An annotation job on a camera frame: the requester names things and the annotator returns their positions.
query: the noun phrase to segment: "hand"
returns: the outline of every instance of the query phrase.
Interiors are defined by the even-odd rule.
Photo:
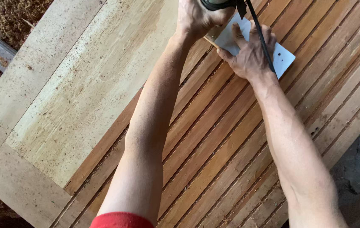
[[[176,33],[186,34],[196,41],[215,25],[227,23],[234,12],[233,7],[210,11],[201,0],[179,0]]]
[[[217,49],[217,52],[223,60],[228,62],[236,75],[247,79],[254,87],[258,82],[265,79],[264,77],[270,77],[272,81],[274,78],[277,81],[277,77],[269,68],[269,63],[264,55],[256,25],[253,21],[250,22],[252,23],[250,41],[245,40],[238,23],[235,22],[232,25],[233,39],[240,48],[237,56],[233,56],[222,48]],[[273,57],[274,46],[277,42],[276,35],[272,33],[271,28],[265,25],[262,25],[261,29],[269,54]]]

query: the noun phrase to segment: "workbench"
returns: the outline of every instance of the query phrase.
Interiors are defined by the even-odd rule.
[[[296,56],[280,85],[331,168],[360,134],[360,0],[252,2]],[[0,199],[36,228],[91,224],[177,5],[54,0],[5,70]],[[157,227],[282,226],[287,201],[252,87],[205,39],[170,123]]]

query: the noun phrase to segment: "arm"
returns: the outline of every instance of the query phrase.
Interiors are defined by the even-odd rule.
[[[262,27],[271,52],[276,37]],[[292,227],[347,227],[337,203],[335,184],[312,139],[270,71],[254,23],[247,42],[239,26],[233,26],[237,56],[218,50],[235,73],[253,87],[263,113],[270,152],[288,200]]]
[[[125,138],[125,152],[98,215],[125,211],[156,225],[163,185],[162,151],[190,47],[234,8],[208,11],[199,0],[180,0],[177,29],[139,97]]]

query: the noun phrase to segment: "red sleeve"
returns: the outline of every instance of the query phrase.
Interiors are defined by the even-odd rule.
[[[94,218],[90,228],[153,228],[147,219],[129,212],[110,212]]]

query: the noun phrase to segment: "finger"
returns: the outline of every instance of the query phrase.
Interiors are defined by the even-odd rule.
[[[227,7],[224,9],[219,9],[211,12],[211,20],[213,25],[223,25],[226,24],[234,14],[235,8]]]
[[[242,34],[242,31],[240,30],[239,24],[237,22],[234,22],[232,24],[232,35],[233,35],[233,39],[235,40],[235,42],[239,46],[239,48],[242,48],[246,44],[248,44],[248,42],[246,41],[245,37]]]
[[[276,46],[276,43],[277,43],[276,34],[271,33],[270,34],[270,41],[269,41],[269,44],[268,44],[268,49],[269,49],[269,52],[271,54],[273,54],[273,52],[274,52],[274,47]]]
[[[232,66],[233,62],[235,61],[235,57],[227,50],[222,49],[222,48],[218,48],[216,50],[216,52],[218,53],[219,57],[221,57],[221,59],[227,61],[227,63]]]
[[[270,42],[272,29],[266,25],[261,26],[261,32],[263,33],[263,38],[266,43]]]
[[[256,41],[259,41],[260,38],[259,38],[259,34],[257,33],[257,28],[256,28],[256,24],[253,20],[250,20],[250,36],[249,36],[249,41],[253,41],[253,42],[256,42]]]

